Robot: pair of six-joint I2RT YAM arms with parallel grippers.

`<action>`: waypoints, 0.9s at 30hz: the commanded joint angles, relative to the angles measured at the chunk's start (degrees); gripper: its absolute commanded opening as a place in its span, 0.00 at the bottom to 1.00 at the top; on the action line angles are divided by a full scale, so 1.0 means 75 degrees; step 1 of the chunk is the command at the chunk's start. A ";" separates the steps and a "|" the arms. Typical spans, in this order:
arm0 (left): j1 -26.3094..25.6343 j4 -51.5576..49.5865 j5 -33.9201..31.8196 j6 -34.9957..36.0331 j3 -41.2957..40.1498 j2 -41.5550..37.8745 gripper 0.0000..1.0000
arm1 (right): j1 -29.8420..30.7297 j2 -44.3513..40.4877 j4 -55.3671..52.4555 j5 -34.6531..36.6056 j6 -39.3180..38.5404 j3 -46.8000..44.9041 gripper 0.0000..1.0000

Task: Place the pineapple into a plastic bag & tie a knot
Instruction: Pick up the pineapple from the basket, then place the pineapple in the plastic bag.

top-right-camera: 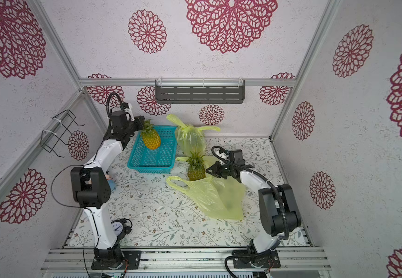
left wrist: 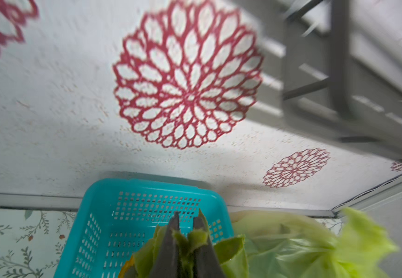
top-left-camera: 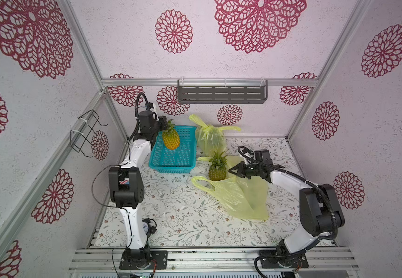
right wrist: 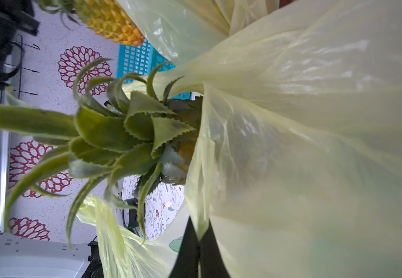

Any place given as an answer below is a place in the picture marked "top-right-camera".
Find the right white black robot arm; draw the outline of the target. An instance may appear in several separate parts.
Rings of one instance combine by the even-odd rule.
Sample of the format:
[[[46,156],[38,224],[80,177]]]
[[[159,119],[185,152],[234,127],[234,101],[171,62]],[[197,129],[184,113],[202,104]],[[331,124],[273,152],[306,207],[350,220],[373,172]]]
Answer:
[[[264,228],[251,243],[250,248],[257,254],[275,250],[290,233],[301,226],[301,215],[288,184],[274,185],[254,166],[247,164],[242,150],[229,151],[221,146],[211,148],[217,162],[206,173],[217,178],[234,178],[258,195],[260,221]]]

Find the pineapple back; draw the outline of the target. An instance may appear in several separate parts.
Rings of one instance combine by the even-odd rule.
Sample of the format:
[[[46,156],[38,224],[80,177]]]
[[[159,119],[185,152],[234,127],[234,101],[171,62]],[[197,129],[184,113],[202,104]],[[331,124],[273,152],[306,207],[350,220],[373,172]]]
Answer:
[[[140,136],[148,149],[155,150],[161,145],[160,136],[150,119],[144,121]]]

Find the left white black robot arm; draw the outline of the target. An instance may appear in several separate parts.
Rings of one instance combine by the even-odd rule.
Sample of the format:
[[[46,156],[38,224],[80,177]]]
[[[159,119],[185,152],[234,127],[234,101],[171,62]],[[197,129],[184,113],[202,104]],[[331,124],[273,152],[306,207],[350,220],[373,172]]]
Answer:
[[[143,118],[134,117],[130,108],[108,111],[109,128],[101,146],[89,162],[72,168],[71,185],[75,202],[87,214],[96,239],[97,259],[120,260],[122,255],[106,203],[111,196],[108,168],[125,149],[135,132],[143,129]]]

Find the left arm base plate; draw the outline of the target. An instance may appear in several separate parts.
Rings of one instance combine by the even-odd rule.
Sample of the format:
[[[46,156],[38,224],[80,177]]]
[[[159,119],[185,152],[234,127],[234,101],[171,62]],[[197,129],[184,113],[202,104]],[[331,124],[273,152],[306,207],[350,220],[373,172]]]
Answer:
[[[91,270],[138,270],[141,261],[141,251],[122,251],[120,259],[99,259],[94,258]]]

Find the yellow plastic bag top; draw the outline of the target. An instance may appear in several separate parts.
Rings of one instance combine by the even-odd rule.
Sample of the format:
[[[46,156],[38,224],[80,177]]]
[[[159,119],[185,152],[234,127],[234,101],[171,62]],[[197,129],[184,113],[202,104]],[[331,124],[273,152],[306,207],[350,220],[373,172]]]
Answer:
[[[173,114],[167,115],[166,119],[177,126],[177,129],[175,130],[177,145],[187,156],[190,156],[192,153],[199,153],[201,155],[205,154],[206,140],[204,131],[221,131],[221,129],[217,126],[195,127],[190,124],[185,124],[179,117]]]

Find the yellow plastic bag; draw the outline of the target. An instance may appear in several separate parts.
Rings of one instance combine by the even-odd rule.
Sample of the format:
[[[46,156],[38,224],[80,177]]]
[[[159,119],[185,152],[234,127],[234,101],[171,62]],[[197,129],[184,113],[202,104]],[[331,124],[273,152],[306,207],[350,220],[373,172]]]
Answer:
[[[199,153],[201,155],[205,154],[206,140],[204,131],[221,131],[221,129],[217,126],[195,127],[190,124],[185,124],[179,117],[173,114],[167,115],[166,119],[177,126],[177,129],[175,130],[177,145],[187,156],[190,156],[192,153]]]
[[[208,217],[219,220],[242,220],[242,201],[246,187],[236,179],[206,178],[188,181],[178,176],[166,178],[167,185],[191,198]]]

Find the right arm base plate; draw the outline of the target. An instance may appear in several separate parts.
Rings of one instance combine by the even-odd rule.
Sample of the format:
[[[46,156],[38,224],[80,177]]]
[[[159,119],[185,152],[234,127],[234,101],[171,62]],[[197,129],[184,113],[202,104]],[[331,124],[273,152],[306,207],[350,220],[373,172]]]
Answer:
[[[233,267],[236,269],[272,269],[280,268],[281,261],[276,250],[268,250],[265,254],[256,256],[247,250],[234,250],[232,252]]]

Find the yellow plastic bag bottom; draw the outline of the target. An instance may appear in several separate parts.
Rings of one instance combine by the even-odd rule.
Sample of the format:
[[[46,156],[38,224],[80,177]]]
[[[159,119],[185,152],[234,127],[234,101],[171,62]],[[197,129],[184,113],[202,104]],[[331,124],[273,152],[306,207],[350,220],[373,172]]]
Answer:
[[[246,187],[236,179],[206,178],[188,181],[178,176],[166,178],[167,185],[191,198],[208,217],[219,220],[242,220],[242,201]]]

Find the pineapple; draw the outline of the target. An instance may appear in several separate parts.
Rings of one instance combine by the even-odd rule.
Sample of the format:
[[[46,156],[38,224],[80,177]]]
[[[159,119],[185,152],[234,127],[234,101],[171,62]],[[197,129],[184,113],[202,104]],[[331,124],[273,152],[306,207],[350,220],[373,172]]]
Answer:
[[[197,181],[206,178],[203,155],[199,152],[191,152],[187,163],[189,164],[187,172],[189,181]]]
[[[144,121],[140,136],[148,149],[155,150],[161,145],[160,136],[150,119]]]

